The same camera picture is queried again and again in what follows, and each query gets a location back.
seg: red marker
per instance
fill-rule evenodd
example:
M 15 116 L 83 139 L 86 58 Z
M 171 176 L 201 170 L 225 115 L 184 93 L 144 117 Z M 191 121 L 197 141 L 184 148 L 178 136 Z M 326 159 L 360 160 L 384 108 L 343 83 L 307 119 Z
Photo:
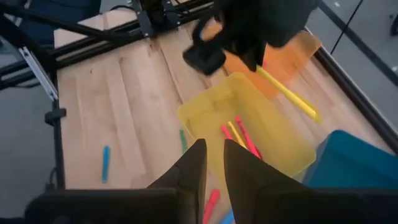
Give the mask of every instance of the red marker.
M 221 128 L 222 128 L 222 130 L 223 130 L 223 132 L 225 134 L 225 137 L 227 139 L 233 139 L 225 125 L 221 125 Z
M 258 150 L 256 149 L 256 147 L 254 146 L 253 142 L 251 141 L 248 132 L 245 130 L 243 123 L 241 121 L 241 119 L 236 116 L 236 122 L 238 124 L 238 126 L 241 128 L 241 131 L 243 133 L 244 138 L 246 139 L 246 142 L 248 142 L 248 149 L 251 153 L 253 153 L 255 156 L 257 156 L 258 158 L 261 159 L 261 156 L 259 155 Z
M 204 215 L 203 215 L 203 224 L 207 224 L 211 217 L 211 213 L 213 212 L 214 206 L 216 205 L 218 199 L 220 198 L 220 191 L 214 189 L 211 191 L 210 198 L 205 205 Z

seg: yellow plastic bin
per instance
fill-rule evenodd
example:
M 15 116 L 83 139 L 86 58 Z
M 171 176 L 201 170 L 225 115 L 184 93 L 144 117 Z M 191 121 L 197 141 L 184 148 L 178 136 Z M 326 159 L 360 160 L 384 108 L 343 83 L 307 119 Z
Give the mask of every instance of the yellow plastic bin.
M 296 133 L 290 121 L 242 73 L 234 73 L 203 91 L 180 106 L 177 114 L 193 139 L 206 139 L 210 169 L 222 185 L 225 137 L 221 125 L 231 121 L 239 129 L 236 116 L 242 119 L 263 160 L 282 173 L 292 177 L 315 160 L 315 148 Z

